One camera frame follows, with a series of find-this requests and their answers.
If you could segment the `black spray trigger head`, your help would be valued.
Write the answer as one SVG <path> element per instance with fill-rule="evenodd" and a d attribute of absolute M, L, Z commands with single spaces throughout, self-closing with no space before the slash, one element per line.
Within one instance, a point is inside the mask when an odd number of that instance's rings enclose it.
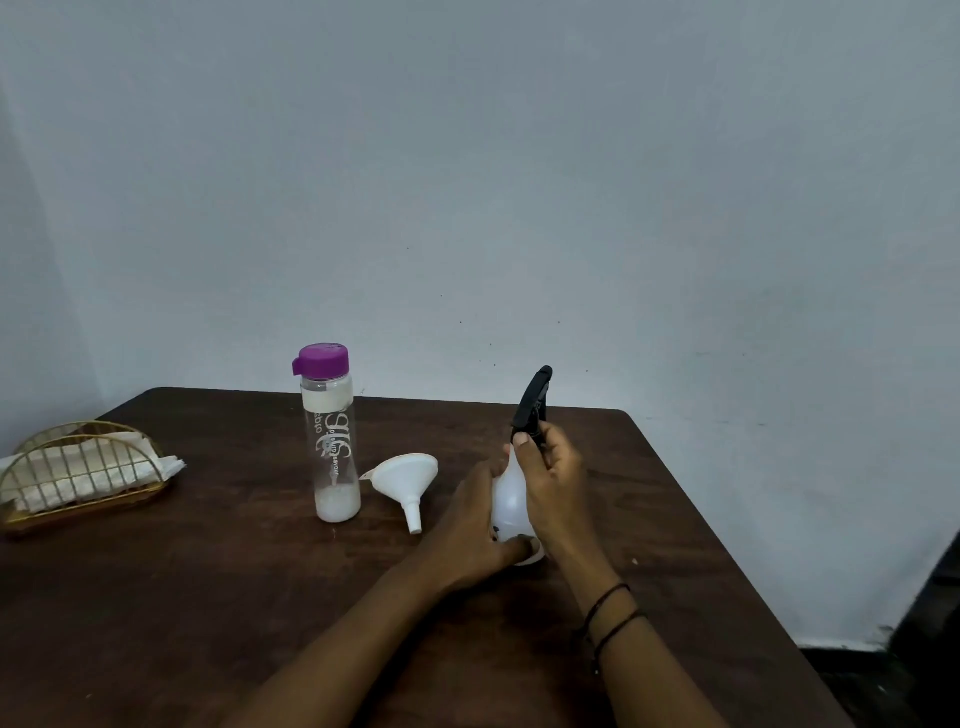
<path fill-rule="evenodd" d="M 552 367 L 543 366 L 539 369 L 524 391 L 510 421 L 511 436 L 526 433 L 541 451 L 546 448 L 542 422 L 547 420 L 546 399 L 552 377 Z"/>

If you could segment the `white paper napkins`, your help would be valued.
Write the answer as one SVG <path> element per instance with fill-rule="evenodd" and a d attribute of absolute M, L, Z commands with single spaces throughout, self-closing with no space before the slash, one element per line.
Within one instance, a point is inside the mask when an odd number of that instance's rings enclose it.
<path fill-rule="evenodd" d="M 0 506 L 39 516 L 149 492 L 186 468 L 137 430 L 74 432 L 0 459 Z"/>

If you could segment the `black furniture piece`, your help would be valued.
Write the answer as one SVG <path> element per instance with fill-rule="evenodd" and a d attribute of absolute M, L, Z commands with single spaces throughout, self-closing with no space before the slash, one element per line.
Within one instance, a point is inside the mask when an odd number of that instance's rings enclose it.
<path fill-rule="evenodd" d="M 926 728 L 960 728 L 960 532 L 894 633 L 912 677 L 906 702 Z"/>

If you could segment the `person's right forearm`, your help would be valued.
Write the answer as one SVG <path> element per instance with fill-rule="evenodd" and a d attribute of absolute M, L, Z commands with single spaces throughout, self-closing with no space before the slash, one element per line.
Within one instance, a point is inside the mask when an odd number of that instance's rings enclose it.
<path fill-rule="evenodd" d="M 608 588 L 623 581 L 600 552 L 588 563 L 559 564 L 583 616 Z M 594 617 L 586 640 L 594 646 L 635 610 L 631 591 L 618 590 Z M 669 650 L 649 619 L 632 621 L 605 648 L 598 676 L 617 728 L 729 728 L 729 724 Z"/>

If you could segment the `white plastic funnel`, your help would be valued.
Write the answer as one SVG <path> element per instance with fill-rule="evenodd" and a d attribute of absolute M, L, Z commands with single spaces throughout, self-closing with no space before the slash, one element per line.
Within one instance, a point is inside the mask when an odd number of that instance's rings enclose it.
<path fill-rule="evenodd" d="M 399 504 L 409 533 L 423 533 L 422 498 L 439 473 L 437 458 L 426 453 L 392 457 L 360 476 L 374 491 Z"/>

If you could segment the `person's right hand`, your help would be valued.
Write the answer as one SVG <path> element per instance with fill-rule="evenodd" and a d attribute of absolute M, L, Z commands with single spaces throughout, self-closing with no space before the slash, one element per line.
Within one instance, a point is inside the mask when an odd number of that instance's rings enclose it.
<path fill-rule="evenodd" d="M 539 433 L 543 446 L 523 431 L 511 439 L 535 536 L 558 564 L 592 562 L 600 547 L 587 504 L 583 458 L 558 425 L 542 422 Z"/>

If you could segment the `person's left hand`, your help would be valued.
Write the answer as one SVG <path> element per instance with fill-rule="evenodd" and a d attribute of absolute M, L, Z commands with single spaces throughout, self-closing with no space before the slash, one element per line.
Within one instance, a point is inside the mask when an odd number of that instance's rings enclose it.
<path fill-rule="evenodd" d="M 472 588 L 506 569 L 493 564 L 491 511 L 493 481 L 507 465 L 504 455 L 475 465 L 414 552 L 414 570 L 435 596 Z"/>

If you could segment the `clear bottle purple lid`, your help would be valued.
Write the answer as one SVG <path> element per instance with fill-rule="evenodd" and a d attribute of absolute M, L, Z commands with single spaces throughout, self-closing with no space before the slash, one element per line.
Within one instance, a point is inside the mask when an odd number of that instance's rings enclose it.
<path fill-rule="evenodd" d="M 292 370 L 300 382 L 317 516 L 342 524 L 362 504 L 349 350 L 335 343 L 305 346 Z"/>

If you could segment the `white spray bottle body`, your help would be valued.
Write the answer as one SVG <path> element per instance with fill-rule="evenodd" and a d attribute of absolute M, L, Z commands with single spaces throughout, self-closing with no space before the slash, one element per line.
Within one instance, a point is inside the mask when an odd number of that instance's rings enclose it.
<path fill-rule="evenodd" d="M 520 535 L 534 538 L 534 557 L 517 565 L 525 567 L 540 562 L 545 557 L 545 550 L 530 519 L 527 519 L 523 512 L 522 482 L 518 481 L 519 473 L 512 455 L 512 445 L 510 445 L 508 465 L 503 473 L 492 481 L 490 530 L 493 539 L 499 542 Z"/>

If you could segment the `person's left forearm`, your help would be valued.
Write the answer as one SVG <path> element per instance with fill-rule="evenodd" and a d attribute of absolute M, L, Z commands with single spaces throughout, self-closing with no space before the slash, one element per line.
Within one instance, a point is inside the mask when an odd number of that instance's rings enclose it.
<path fill-rule="evenodd" d="M 476 580 L 411 557 L 274 674 L 222 728 L 349 728 L 397 650 L 449 594 Z"/>

